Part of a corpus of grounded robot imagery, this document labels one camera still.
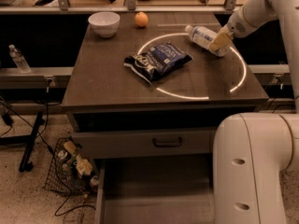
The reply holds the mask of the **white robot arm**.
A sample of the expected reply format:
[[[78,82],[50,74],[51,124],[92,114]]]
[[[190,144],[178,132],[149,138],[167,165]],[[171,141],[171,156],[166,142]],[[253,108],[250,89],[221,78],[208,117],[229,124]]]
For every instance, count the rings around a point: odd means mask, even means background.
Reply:
[[[299,0],[249,0],[213,40],[221,48],[278,20],[299,95]],[[215,224],[286,224],[279,173],[299,166],[299,115],[241,113],[226,118],[213,145]]]

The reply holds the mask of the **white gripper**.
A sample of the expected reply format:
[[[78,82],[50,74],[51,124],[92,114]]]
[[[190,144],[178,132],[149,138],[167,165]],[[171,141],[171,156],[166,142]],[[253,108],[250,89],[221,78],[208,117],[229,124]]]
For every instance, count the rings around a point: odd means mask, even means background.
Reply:
[[[217,36],[211,41],[209,50],[217,51],[223,49],[232,43],[233,36],[243,38],[247,35],[248,27],[246,22],[235,12],[229,18],[227,25],[221,27]]]

